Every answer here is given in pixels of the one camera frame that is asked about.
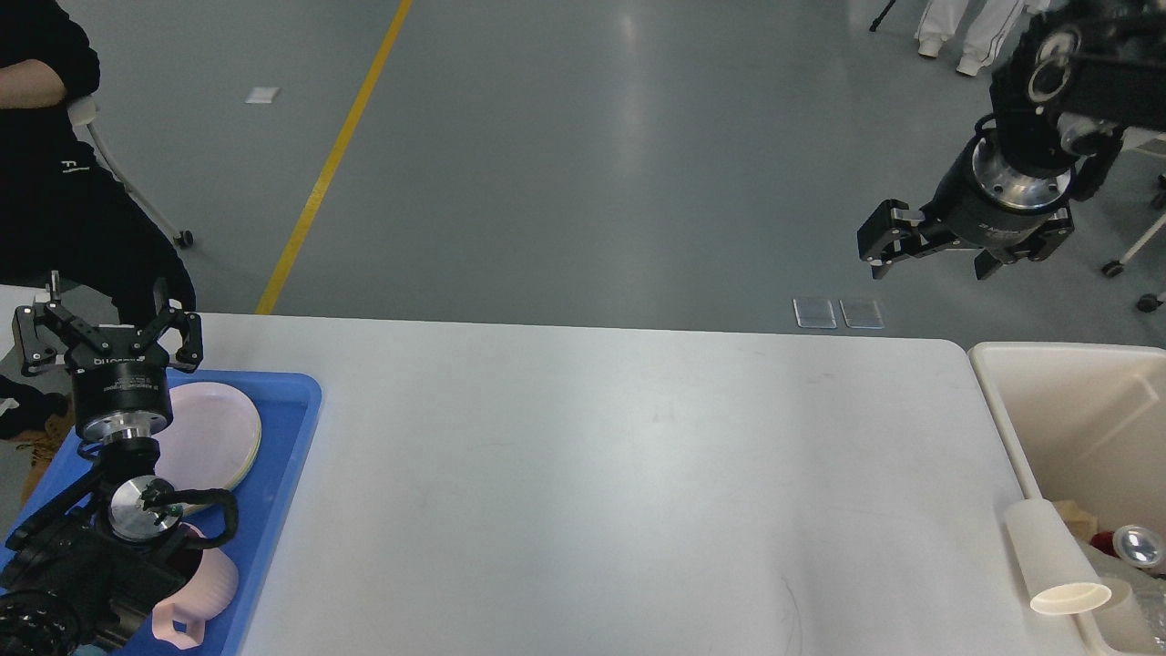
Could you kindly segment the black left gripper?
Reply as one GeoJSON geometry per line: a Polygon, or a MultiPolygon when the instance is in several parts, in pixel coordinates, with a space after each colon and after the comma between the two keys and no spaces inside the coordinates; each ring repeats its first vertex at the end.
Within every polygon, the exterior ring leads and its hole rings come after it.
{"type": "Polygon", "coordinates": [[[152,287],[152,315],[136,329],[136,354],[101,354],[101,332],[63,303],[61,273],[47,275],[45,292],[13,315],[14,350],[22,376],[71,371],[76,432],[85,443],[117,433],[156,435],[173,423],[168,368],[194,373],[204,361],[201,315],[171,299],[166,278],[152,287]],[[180,336],[178,348],[161,344],[180,336]]]}

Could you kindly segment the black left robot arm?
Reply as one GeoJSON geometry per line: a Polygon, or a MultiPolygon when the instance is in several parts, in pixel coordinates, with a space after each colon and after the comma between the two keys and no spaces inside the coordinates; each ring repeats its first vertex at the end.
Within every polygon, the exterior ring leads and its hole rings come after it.
{"type": "Polygon", "coordinates": [[[21,371],[66,371],[90,470],[5,539],[3,654],[117,651],[192,581],[194,556],[233,539],[238,503],[155,472],[173,423],[167,371],[199,369],[199,315],[162,299],[143,327],[92,325],[64,306],[58,271],[45,294],[14,312],[21,371]]]}

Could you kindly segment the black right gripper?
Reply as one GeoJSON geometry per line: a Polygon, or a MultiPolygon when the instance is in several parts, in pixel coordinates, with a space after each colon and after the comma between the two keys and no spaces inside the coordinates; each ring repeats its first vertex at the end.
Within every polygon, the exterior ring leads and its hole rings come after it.
{"type": "Polygon", "coordinates": [[[1018,261],[1045,261],[1074,235],[1068,209],[1075,171],[1031,176],[1007,163],[996,137],[971,137],[937,183],[929,217],[901,200],[883,200],[856,233],[858,258],[872,278],[893,264],[949,249],[979,249],[976,278],[1018,261]]]}

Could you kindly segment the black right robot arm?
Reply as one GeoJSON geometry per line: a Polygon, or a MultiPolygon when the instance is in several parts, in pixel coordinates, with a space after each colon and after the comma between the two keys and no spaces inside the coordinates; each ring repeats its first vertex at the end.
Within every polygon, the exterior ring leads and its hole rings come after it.
{"type": "Polygon", "coordinates": [[[1049,258],[1128,129],[1163,132],[1164,26],[1161,1],[1068,1],[1033,17],[933,198],[883,200],[856,233],[872,277],[941,251],[975,251],[979,280],[1049,258]]]}

